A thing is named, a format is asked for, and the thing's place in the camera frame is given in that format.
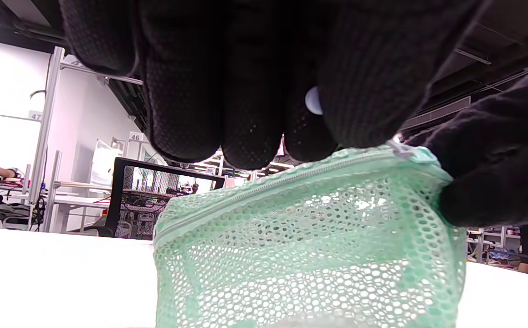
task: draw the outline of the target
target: green mesh bag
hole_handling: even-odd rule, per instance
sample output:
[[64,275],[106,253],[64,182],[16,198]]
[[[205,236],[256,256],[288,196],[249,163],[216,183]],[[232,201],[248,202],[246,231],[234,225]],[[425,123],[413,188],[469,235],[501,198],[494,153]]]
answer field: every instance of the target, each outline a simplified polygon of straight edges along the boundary
[[396,144],[172,199],[156,328],[454,327],[465,231],[436,211],[450,181]]

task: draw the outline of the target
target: ceiling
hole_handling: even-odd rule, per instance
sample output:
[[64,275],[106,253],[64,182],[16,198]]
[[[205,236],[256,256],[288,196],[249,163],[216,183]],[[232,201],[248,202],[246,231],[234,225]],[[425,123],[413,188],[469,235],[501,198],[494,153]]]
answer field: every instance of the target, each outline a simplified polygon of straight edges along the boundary
[[[0,0],[0,43],[51,52],[63,39],[57,0]],[[528,2],[495,0],[432,86],[431,97],[416,115],[471,96],[472,100],[497,93],[528,73]],[[143,87],[111,80],[110,89],[129,115],[145,131],[147,118]],[[452,114],[413,127],[430,128]]]

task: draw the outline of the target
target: white dot marker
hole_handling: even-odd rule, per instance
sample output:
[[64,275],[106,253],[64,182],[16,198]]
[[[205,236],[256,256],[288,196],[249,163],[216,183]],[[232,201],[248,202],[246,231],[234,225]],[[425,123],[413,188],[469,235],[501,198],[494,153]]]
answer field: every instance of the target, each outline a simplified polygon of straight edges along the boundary
[[318,87],[310,89],[304,98],[306,108],[314,115],[322,115],[323,109],[320,107],[320,100],[318,99]]

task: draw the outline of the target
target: glove finger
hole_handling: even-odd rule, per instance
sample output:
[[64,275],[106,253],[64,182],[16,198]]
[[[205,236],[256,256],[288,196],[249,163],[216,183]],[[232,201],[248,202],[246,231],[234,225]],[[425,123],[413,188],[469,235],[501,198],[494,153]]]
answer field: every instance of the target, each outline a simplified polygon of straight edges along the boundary
[[374,147],[422,105],[484,0],[343,1],[318,75],[337,143]]
[[66,37],[83,65],[129,75],[137,65],[129,0],[60,0]]
[[440,195],[454,226],[528,224],[528,147],[503,162],[459,177]]
[[237,168],[261,169],[282,138],[280,0],[235,0],[229,27],[222,150]]
[[220,146],[225,10],[211,0],[139,2],[147,135],[172,160],[199,162]]
[[332,0],[302,1],[290,17],[293,88],[284,111],[284,144],[295,160],[314,162],[337,148],[322,116],[312,114],[305,104],[306,93],[316,86],[318,63],[322,61],[331,27],[338,13]]
[[424,140],[450,175],[459,177],[482,163],[505,158],[528,145],[528,77],[458,112]]

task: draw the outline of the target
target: desk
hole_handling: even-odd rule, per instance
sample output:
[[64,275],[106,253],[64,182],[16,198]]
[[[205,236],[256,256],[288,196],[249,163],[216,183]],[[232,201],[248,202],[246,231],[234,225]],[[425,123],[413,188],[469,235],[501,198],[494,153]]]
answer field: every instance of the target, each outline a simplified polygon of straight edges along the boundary
[[[0,229],[0,328],[151,328],[155,307],[151,242]],[[457,328],[528,327],[528,275],[467,263],[459,311]]]
[[[110,207],[110,199],[56,195],[53,199],[53,205],[58,205],[55,220],[58,221],[59,218],[62,218],[60,232],[64,233],[67,231],[67,222],[71,210],[82,207],[105,210]],[[82,217],[81,228],[83,228],[84,220],[85,216]]]
[[[25,195],[23,194],[23,192],[27,192],[26,190],[23,191],[23,187],[11,187],[10,185],[3,185],[3,184],[0,184],[0,190],[3,190],[3,191],[10,191],[10,195],[8,195],[9,198],[12,198],[12,199],[27,199],[27,197],[18,197],[19,195]],[[41,191],[41,193],[43,195],[47,195],[47,191]],[[69,193],[67,191],[56,191],[56,194],[57,195],[66,195],[66,196],[77,196],[79,195],[78,193]]]

